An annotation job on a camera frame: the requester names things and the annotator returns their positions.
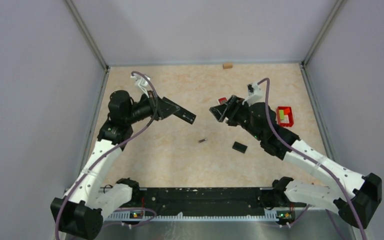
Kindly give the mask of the black remote battery cover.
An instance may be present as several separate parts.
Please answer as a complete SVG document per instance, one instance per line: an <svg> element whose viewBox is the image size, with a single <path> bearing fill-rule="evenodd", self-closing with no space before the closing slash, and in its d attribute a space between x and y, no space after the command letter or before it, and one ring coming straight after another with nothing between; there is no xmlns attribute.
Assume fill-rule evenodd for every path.
<svg viewBox="0 0 384 240"><path fill-rule="evenodd" d="M248 146L235 141L234 144L232 145L232 149L244 154L247 151Z"/></svg>

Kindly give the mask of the black remote control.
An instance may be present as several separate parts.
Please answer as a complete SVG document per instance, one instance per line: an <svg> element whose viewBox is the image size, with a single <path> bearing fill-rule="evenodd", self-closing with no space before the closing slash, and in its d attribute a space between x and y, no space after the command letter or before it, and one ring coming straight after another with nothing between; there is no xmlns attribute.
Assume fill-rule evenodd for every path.
<svg viewBox="0 0 384 240"><path fill-rule="evenodd" d="M184 122L190 125L192 125L195 122L195 119L197 116L194 113L178 105L176 105L175 107L176 107L176 111L173 113L174 116L176 116L177 118L183 120Z"/></svg>

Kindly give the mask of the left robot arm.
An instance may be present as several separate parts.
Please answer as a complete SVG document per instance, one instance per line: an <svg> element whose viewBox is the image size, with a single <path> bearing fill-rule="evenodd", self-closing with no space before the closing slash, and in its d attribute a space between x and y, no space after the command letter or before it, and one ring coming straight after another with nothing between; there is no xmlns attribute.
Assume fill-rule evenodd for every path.
<svg viewBox="0 0 384 240"><path fill-rule="evenodd" d="M128 142L138 137L150 125L134 133L132 125L149 118L163 120L180 111L180 106L153 91L142 94L138 102L125 90L110 95L107 119L99 130L92 154L74 184L61 198L54 198L50 209L55 221L54 235L60 233L93 240L107 219L121 205L134 207L140 193L126 183L116 183L107 193L100 193L115 160Z"/></svg>

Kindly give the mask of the white remote control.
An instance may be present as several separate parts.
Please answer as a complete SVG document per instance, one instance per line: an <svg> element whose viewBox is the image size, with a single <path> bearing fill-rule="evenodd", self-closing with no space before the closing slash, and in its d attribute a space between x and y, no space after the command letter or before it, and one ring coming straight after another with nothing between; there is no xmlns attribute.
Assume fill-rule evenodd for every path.
<svg viewBox="0 0 384 240"><path fill-rule="evenodd" d="M226 97L221 97L221 98L218 99L218 103L219 103L220 105L226 103L227 101L228 101L228 99L227 99Z"/></svg>

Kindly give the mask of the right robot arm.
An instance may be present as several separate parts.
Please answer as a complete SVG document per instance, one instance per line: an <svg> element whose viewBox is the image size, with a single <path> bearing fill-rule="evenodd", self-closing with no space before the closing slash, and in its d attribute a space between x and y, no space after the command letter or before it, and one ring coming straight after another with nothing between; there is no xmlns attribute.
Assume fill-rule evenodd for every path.
<svg viewBox="0 0 384 240"><path fill-rule="evenodd" d="M218 122L246 130L269 155L298 166L324 184L313 186L289 179L273 192L277 205L305 203L336 213L355 228L369 226L382 201L382 179L378 175L355 172L316 151L296 133L277 124L276 112L264 102L249 105L232 95L209 111Z"/></svg>

